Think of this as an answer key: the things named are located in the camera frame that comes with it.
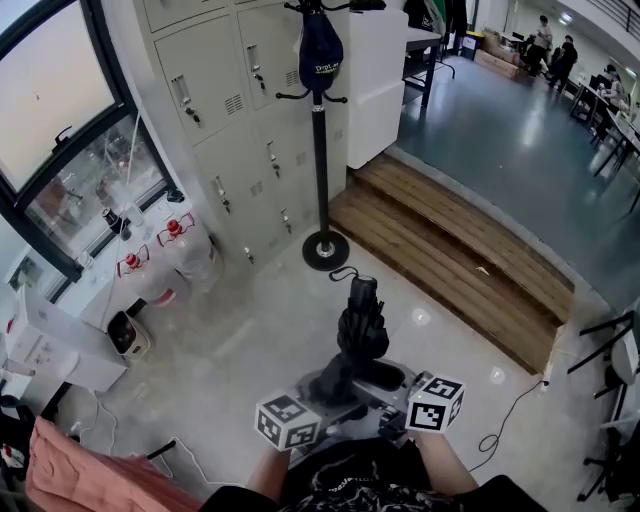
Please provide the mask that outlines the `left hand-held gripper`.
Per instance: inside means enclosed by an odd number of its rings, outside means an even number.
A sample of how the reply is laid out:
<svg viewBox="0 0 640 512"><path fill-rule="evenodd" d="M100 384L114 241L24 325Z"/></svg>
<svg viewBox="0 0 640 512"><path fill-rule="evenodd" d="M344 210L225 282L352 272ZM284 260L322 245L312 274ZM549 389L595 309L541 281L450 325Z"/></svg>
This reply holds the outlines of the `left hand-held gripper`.
<svg viewBox="0 0 640 512"><path fill-rule="evenodd" d="M272 393L256 404L254 428L279 451L313 447L339 433L341 424L359 421L380 406L376 399L337 408L310 402L325 400L320 375L303 376L295 389L298 398Z"/></svg>

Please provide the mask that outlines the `grey metal locker cabinet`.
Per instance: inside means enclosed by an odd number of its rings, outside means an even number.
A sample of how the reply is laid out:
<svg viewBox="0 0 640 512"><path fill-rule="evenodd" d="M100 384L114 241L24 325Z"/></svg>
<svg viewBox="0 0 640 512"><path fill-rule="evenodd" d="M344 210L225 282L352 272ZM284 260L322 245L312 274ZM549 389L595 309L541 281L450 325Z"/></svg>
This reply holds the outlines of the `grey metal locker cabinet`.
<svg viewBox="0 0 640 512"><path fill-rule="evenodd" d="M319 220L296 0L133 0L158 133L185 151L230 259L255 269Z"/></svg>

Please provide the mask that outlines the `black power strip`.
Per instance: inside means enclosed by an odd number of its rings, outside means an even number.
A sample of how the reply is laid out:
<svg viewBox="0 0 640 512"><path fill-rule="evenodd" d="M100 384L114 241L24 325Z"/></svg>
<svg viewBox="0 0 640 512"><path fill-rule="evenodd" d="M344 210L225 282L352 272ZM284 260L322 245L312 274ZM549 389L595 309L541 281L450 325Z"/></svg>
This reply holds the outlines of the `black power strip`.
<svg viewBox="0 0 640 512"><path fill-rule="evenodd" d="M151 461L156 459L166 453L167 451L173 449L176 446L176 440L174 438L170 439L166 444L162 445L159 449L151 452L146 456L146 459Z"/></svg>

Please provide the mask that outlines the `black folding chair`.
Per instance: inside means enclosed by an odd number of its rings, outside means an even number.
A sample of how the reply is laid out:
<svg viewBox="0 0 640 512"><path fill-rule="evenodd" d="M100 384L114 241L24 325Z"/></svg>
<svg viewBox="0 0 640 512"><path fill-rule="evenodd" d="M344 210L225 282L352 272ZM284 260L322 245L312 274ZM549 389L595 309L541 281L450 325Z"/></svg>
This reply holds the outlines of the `black folding chair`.
<svg viewBox="0 0 640 512"><path fill-rule="evenodd" d="M9 490L26 478L34 424L27 405L10 395L0 397L0 476Z"/></svg>

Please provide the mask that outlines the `brown cardboard box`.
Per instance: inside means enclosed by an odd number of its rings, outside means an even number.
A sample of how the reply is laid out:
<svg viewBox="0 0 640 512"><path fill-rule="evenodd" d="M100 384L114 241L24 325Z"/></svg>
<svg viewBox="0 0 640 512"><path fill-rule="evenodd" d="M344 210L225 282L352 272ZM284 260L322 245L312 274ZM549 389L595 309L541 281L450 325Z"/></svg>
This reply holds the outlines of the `brown cardboard box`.
<svg viewBox="0 0 640 512"><path fill-rule="evenodd" d="M501 34L485 29L474 62L500 76L514 80L520 69L520 53L501 44Z"/></svg>

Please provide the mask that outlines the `wooden steps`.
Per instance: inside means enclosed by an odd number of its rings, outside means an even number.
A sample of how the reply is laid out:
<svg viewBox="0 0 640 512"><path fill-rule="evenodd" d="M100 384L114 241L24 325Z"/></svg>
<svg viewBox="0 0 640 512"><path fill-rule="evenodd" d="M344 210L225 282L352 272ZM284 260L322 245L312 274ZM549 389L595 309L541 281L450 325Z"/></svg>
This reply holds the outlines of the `wooden steps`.
<svg viewBox="0 0 640 512"><path fill-rule="evenodd" d="M574 285L489 214L382 154L330 201L329 220L529 374L544 372Z"/></svg>

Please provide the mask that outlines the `dark frame table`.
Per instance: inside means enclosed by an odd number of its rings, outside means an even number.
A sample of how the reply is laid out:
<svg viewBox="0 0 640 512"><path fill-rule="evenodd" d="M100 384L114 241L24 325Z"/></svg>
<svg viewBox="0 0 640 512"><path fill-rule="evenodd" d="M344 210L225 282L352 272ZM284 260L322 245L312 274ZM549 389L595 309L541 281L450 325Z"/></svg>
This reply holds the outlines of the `dark frame table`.
<svg viewBox="0 0 640 512"><path fill-rule="evenodd" d="M406 85L421 92L421 108L429 105L431 88L437 65L451 70L455 78L455 68L444 61L451 34L409 27L402 80Z"/></svg>

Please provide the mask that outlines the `black umbrella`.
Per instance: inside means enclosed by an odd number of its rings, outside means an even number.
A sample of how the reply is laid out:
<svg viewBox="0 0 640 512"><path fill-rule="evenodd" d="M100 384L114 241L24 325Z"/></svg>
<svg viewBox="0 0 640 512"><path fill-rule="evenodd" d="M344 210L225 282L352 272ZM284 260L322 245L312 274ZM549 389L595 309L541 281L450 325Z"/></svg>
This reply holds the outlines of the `black umbrella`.
<svg viewBox="0 0 640 512"><path fill-rule="evenodd" d="M346 309L338 320L337 344L340 349L329 363L324 374L324 390L327 402L342 405L352 398L354 379L370 378L374 374L374 362L389 347L389 337L382 315L384 302L377 297L378 282L364 276L352 266L344 266L329 273L332 282L351 277Z"/></svg>

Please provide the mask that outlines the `person's right forearm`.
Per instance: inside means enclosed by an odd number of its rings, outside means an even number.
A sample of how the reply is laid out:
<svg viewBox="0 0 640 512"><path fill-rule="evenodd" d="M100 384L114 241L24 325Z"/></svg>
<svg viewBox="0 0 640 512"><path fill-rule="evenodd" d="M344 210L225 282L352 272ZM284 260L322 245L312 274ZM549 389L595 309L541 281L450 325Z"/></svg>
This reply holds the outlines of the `person's right forearm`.
<svg viewBox="0 0 640 512"><path fill-rule="evenodd" d="M479 488L444 435L418 432L415 443L436 492L456 496Z"/></svg>

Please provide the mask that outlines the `person's black printed shirt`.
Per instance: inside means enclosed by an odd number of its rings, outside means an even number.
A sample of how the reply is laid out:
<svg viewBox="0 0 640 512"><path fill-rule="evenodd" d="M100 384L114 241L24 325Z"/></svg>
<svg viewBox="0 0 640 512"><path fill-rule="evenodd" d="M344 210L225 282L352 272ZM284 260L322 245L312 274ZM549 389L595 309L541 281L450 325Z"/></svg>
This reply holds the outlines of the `person's black printed shirt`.
<svg viewBox="0 0 640 512"><path fill-rule="evenodd" d="M288 468L279 503L240 486L216 490L199 512L547 512L509 477L462 495L436 492L415 437L344 440Z"/></svg>

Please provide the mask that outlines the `pink cloth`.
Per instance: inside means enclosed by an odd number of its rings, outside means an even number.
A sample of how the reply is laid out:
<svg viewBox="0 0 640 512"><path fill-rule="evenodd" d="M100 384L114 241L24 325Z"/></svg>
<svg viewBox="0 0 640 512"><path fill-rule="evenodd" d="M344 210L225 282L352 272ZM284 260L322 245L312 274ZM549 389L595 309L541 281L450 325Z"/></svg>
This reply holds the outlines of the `pink cloth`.
<svg viewBox="0 0 640 512"><path fill-rule="evenodd" d="M144 456L86 449L37 417L29 445L27 498L45 512L198 512L201 503Z"/></svg>

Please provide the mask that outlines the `white block cabinet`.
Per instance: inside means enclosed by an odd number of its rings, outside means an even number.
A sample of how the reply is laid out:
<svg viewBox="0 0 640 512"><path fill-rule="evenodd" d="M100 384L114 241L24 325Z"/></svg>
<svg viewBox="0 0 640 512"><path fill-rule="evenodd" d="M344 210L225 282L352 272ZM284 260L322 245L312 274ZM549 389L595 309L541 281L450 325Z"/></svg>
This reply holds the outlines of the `white block cabinet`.
<svg viewBox="0 0 640 512"><path fill-rule="evenodd" d="M398 135L408 16L398 9L349 15L347 165L363 167Z"/></svg>

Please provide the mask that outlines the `black bag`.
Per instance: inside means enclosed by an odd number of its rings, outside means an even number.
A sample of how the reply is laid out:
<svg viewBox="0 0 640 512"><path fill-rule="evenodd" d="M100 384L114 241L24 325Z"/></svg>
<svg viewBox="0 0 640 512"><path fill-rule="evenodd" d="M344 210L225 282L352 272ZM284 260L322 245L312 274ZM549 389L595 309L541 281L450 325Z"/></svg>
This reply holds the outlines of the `black bag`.
<svg viewBox="0 0 640 512"><path fill-rule="evenodd" d="M409 27L444 34L444 21L434 0L406 0L403 11Z"/></svg>

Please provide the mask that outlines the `navy cap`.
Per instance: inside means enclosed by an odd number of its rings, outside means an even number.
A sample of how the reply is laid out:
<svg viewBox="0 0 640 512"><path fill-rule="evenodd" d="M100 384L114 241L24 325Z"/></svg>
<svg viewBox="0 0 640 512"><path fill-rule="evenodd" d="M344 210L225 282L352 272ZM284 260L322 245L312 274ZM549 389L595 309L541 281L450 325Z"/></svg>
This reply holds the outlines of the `navy cap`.
<svg viewBox="0 0 640 512"><path fill-rule="evenodd" d="M298 66L303 86L312 92L326 92L331 88L343 58L341 39L326 14L304 15Z"/></svg>

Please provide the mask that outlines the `long work table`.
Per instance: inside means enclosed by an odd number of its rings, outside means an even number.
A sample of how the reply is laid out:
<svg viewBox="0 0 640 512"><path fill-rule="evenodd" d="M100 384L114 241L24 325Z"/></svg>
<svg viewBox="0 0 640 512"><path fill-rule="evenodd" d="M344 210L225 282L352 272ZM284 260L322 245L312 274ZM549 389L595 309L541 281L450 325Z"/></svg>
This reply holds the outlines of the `long work table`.
<svg viewBox="0 0 640 512"><path fill-rule="evenodd" d="M602 89L594 89L581 83L574 95L569 115L585 121L589 131L594 130L591 145L604 149L593 176L599 176L611 166L615 175L628 160L636 157L640 161L640 131L625 117L625 113L611 110L611 102L601 96Z"/></svg>

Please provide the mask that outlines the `clear water jug red cap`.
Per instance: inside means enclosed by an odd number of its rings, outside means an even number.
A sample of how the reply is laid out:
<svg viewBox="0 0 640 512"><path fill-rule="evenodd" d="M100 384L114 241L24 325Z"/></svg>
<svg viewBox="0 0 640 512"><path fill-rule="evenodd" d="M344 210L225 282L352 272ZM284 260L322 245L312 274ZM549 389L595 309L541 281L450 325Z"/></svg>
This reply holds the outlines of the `clear water jug red cap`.
<svg viewBox="0 0 640 512"><path fill-rule="evenodd" d="M166 260L197 291L210 291L221 278L222 257L191 212L169 219L156 234L156 241Z"/></svg>
<svg viewBox="0 0 640 512"><path fill-rule="evenodd" d="M146 244L127 253L116 263L117 277L140 299L156 307L166 307L178 296L179 275L163 259L152 256Z"/></svg>

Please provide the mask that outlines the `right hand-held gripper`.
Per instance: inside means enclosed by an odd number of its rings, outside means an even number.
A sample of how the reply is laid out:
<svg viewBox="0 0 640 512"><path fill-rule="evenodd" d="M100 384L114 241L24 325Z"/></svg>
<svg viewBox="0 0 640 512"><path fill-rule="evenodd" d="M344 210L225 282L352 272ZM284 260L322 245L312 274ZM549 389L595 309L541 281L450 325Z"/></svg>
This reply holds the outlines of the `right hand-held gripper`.
<svg viewBox="0 0 640 512"><path fill-rule="evenodd" d="M370 408L382 407L379 435L388 440L398 440L407 430L445 433L465 396L462 381L427 371L416 375L386 360L372 363L372 383L353 382L352 394Z"/></svg>

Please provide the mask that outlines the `small white heater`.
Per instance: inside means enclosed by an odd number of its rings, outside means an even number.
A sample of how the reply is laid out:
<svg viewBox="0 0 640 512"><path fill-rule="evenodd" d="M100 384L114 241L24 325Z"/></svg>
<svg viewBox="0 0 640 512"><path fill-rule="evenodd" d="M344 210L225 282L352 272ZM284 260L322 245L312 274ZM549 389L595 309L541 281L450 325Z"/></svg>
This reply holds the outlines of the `small white heater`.
<svg viewBox="0 0 640 512"><path fill-rule="evenodd" d="M124 311L118 311L112 317L106 333L116 352L130 362L142 361L153 346L144 326Z"/></svg>

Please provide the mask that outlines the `person's left forearm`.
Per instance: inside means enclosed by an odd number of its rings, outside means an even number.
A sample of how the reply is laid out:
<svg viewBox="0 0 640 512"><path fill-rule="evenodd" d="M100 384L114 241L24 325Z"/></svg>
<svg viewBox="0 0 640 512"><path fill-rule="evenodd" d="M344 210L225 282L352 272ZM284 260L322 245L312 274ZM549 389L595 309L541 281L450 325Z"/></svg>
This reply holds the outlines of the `person's left forearm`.
<svg viewBox="0 0 640 512"><path fill-rule="evenodd" d="M246 488L279 503L290 459L290 450L269 447L254 468Z"/></svg>

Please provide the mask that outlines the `black framed window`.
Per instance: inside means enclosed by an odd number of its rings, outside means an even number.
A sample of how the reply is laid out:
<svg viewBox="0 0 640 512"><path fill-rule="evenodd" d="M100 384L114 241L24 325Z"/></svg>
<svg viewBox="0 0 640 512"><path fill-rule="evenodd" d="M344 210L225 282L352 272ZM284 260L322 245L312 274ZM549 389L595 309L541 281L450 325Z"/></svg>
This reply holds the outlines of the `black framed window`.
<svg viewBox="0 0 640 512"><path fill-rule="evenodd" d="M142 119L101 0L0 0L0 275L56 300L176 183Z"/></svg>

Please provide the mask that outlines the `white cardboard box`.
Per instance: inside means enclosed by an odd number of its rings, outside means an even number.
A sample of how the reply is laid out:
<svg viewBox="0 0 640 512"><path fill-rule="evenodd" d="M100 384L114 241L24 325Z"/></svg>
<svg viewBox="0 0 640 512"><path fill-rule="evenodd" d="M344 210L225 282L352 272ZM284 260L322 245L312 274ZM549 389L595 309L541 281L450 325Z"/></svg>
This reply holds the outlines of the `white cardboard box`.
<svg viewBox="0 0 640 512"><path fill-rule="evenodd" d="M127 370L104 332L26 285L1 299L0 327L8 359L36 374L106 392Z"/></svg>

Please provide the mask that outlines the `black coat rack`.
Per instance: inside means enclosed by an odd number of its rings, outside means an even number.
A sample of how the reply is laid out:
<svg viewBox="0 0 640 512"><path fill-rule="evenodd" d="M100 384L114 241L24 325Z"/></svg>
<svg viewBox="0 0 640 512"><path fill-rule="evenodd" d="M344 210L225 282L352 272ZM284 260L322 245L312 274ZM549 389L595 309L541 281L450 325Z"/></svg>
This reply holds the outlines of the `black coat rack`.
<svg viewBox="0 0 640 512"><path fill-rule="evenodd" d="M323 0L296 0L292 5L285 3L284 7L303 16L312 12L339 11L349 8L349 4L329 7ZM326 92L318 93L308 90L299 95L278 92L278 99L300 101L310 96L312 98L311 120L314 144L315 175L317 187L317 203L319 212L319 230L309 235L303 243L302 256L306 264L316 271L331 272L343 267L349 257L349 244L346 238L329 227L329 191L328 191L328 150L326 134L326 115L324 103L345 104L345 97L332 98Z"/></svg>

